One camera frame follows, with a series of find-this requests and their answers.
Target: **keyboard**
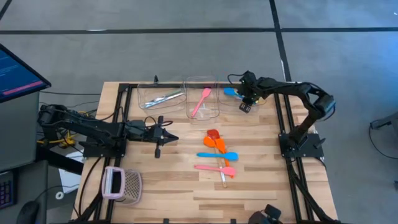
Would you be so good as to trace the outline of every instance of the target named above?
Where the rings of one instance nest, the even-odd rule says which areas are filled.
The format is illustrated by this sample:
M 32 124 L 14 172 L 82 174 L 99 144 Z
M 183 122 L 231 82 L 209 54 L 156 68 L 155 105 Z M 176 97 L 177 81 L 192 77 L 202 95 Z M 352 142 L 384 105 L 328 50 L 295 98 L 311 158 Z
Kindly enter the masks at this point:
M 16 204 L 15 177 L 13 171 L 0 174 L 0 209 Z

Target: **pink spatula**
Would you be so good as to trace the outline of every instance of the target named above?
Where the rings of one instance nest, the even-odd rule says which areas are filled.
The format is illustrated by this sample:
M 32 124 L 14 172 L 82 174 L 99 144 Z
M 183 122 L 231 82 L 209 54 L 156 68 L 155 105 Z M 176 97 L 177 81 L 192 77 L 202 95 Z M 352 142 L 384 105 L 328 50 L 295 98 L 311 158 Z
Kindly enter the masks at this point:
M 192 117 L 194 117 L 194 115 L 198 112 L 200 105 L 203 103 L 203 100 L 209 96 L 211 93 L 211 88 L 205 88 L 202 93 L 201 93 L 201 99 L 199 101 L 199 103 L 197 104 L 197 106 L 195 107 L 195 109 L 192 112 Z
M 193 168 L 195 169 L 200 169 L 200 170 L 214 170 L 214 171 L 221 171 L 225 175 L 230 175 L 233 176 L 236 174 L 236 171 L 233 167 L 224 167 L 222 169 L 218 167 L 211 167 L 211 166 L 205 166 L 205 165 L 194 165 Z

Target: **wooden table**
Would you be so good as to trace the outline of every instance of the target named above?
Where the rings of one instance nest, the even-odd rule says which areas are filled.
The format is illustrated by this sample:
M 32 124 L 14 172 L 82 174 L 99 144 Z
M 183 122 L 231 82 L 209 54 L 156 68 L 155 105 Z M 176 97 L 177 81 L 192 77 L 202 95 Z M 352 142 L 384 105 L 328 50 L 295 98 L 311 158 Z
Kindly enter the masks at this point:
M 116 103 L 118 82 L 104 83 L 98 106 L 97 118 L 110 115 Z M 283 97 L 282 111 L 287 124 Z M 128 119 L 144 119 L 144 111 L 138 107 L 137 90 L 133 91 Z M 290 97 L 295 124 L 302 121 L 307 110 L 296 97 Z M 271 204 L 282 211 L 281 221 L 295 223 L 292 196 L 285 160 L 280 155 L 279 124 L 274 97 L 268 97 L 258 113 L 220 114 L 217 123 L 192 125 L 185 110 L 164 114 L 165 120 L 174 123 L 167 131 L 180 140 L 162 148 L 160 159 L 154 158 L 155 144 L 129 142 L 126 156 L 121 161 L 124 169 L 134 169 L 143 178 L 141 201 L 133 206 L 115 203 L 112 222 L 115 223 L 162 223 L 169 218 L 171 223 L 229 223 L 236 218 L 238 223 L 247 223 L 258 210 Z M 197 157 L 197 152 L 214 152 L 203 145 L 206 130 L 217 129 L 228 151 L 237 152 L 239 161 L 231 162 L 237 170 L 232 179 L 226 177 L 223 188 L 219 172 L 195 170 L 194 164 L 217 166 L 214 158 Z M 85 162 L 81 183 L 93 165 L 95 158 Z M 316 159 L 303 158 L 308 188 L 322 209 L 337 218 L 325 168 Z M 94 168 L 83 196 L 82 210 L 98 192 L 103 159 Z M 80 185 L 75 206 L 80 198 Z M 306 219 L 304 202 L 299 194 L 303 219 Z M 107 200 L 103 202 L 101 217 L 105 217 Z

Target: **floor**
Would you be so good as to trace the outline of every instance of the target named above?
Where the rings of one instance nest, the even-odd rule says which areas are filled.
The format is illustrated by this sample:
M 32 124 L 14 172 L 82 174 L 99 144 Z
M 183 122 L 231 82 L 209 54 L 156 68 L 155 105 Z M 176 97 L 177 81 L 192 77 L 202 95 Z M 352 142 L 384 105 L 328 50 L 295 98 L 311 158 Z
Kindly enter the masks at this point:
M 398 27 L 394 0 L 275 0 L 285 28 Z M 168 80 L 250 70 L 284 80 L 274 32 L 192 34 L 7 34 L 5 30 L 274 27 L 268 0 L 12 0 L 0 20 L 0 42 L 35 68 L 49 91 L 100 93 L 105 81 Z M 314 82 L 333 94 L 336 113 L 318 123 L 339 219 L 394 223 L 398 161 L 380 155 L 369 122 L 398 110 L 397 32 L 283 32 L 292 80 Z M 67 106 L 98 96 L 40 94 Z M 90 110 L 96 103 L 76 109 Z M 398 157 L 391 127 L 372 131 L 378 148 Z M 50 171 L 49 185 L 59 182 Z M 50 199 L 48 222 L 66 222 L 73 194 Z

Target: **transparent bin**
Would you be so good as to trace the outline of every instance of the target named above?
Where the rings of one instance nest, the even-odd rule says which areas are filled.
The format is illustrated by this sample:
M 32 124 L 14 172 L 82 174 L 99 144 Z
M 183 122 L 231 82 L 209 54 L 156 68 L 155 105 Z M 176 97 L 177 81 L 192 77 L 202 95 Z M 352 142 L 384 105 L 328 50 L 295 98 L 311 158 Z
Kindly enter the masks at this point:
M 239 105 L 242 103 L 242 98 L 239 96 L 232 96 L 227 95 L 224 93 L 224 88 L 217 89 L 217 96 L 218 96 L 218 109 L 220 113 L 226 114 L 242 114 L 244 115 L 245 112 L 239 109 Z M 257 113 L 259 110 L 259 106 L 264 105 L 266 100 L 260 98 L 259 101 L 251 106 L 249 114 Z
M 196 83 L 204 83 L 203 86 L 195 86 Z M 207 96 L 195 116 L 192 112 L 201 99 L 202 91 L 210 88 L 211 93 Z M 217 80 L 213 76 L 188 77 L 185 80 L 185 89 L 187 90 L 187 117 L 191 124 L 209 124 L 214 123 L 220 115 L 217 103 Z
M 180 111 L 186 106 L 187 92 L 182 78 L 179 82 L 140 83 L 137 92 L 139 107 L 148 115 Z

